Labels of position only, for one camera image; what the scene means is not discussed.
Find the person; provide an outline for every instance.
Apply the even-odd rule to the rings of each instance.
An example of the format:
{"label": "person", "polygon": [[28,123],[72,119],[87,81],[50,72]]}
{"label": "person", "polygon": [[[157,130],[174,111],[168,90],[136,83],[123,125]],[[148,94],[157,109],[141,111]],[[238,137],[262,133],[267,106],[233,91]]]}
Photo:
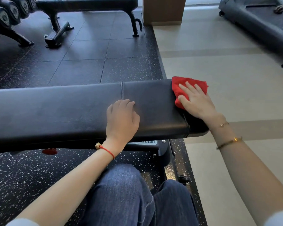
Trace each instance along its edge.
{"label": "person", "polygon": [[[178,98],[193,116],[209,127],[230,177],[257,225],[283,226],[283,185],[237,136],[210,97],[198,85],[180,88]],[[139,171],[120,164],[106,166],[132,139],[139,127],[134,102],[119,100],[107,109],[106,141],[102,148],[51,186],[8,226],[62,226],[83,198],[88,201],[80,226],[198,226],[191,195],[174,180],[163,182],[152,195]]]}

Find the white sleeve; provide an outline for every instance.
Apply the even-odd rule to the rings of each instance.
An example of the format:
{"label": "white sleeve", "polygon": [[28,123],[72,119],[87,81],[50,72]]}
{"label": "white sleeve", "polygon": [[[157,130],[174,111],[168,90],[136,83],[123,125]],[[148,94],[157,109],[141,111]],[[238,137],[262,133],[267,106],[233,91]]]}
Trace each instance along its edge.
{"label": "white sleeve", "polygon": [[283,211],[272,215],[264,224],[264,226],[283,226]]}
{"label": "white sleeve", "polygon": [[39,225],[31,220],[25,218],[19,218],[9,222],[6,226],[39,226]]}

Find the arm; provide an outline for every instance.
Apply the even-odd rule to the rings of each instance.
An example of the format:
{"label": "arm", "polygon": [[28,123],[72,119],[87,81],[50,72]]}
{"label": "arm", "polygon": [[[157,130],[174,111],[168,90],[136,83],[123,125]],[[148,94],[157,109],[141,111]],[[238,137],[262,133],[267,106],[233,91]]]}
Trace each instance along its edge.
{"label": "arm", "polygon": [[[201,88],[186,83],[180,86],[188,96],[178,99],[185,109],[195,117],[203,119],[209,127],[217,146],[233,140],[234,131],[219,114],[210,97]],[[283,210],[283,185],[266,167],[259,157],[244,143],[236,142],[220,150],[230,177],[257,225],[263,225],[274,213]]]}
{"label": "arm", "polygon": [[[107,109],[107,139],[103,147],[117,156],[139,127],[139,116],[132,112],[134,102],[120,100]],[[82,202],[94,182],[113,157],[99,149],[51,186],[16,218],[26,218],[40,226],[63,226]]]}

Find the hand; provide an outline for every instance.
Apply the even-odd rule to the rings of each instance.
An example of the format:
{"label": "hand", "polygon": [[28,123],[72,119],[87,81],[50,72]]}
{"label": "hand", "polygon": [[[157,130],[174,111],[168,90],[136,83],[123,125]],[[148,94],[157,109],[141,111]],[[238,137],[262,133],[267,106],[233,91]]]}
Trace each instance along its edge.
{"label": "hand", "polygon": [[133,112],[135,102],[118,100],[107,109],[106,141],[119,154],[139,128],[139,115]]}
{"label": "hand", "polygon": [[218,114],[209,95],[205,95],[199,85],[195,84],[194,88],[186,82],[186,86],[179,84],[179,87],[189,96],[189,100],[184,95],[179,95],[178,99],[192,116],[205,122]]}

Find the forearm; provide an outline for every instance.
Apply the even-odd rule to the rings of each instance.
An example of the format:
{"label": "forearm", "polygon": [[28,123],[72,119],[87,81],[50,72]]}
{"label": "forearm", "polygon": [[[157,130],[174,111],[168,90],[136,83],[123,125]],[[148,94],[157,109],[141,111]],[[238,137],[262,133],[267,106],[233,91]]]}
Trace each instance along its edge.
{"label": "forearm", "polygon": [[[115,156],[124,148],[113,141],[105,141],[103,146]],[[63,226],[82,202],[94,182],[97,180],[113,157],[100,149],[75,169],[46,190],[17,216],[30,219],[40,226]]]}
{"label": "forearm", "polygon": [[[224,122],[220,114],[206,121],[218,146],[238,137],[229,125],[219,126]],[[283,210],[283,185],[244,142],[229,144],[220,152],[257,225],[263,225],[273,213]]]}

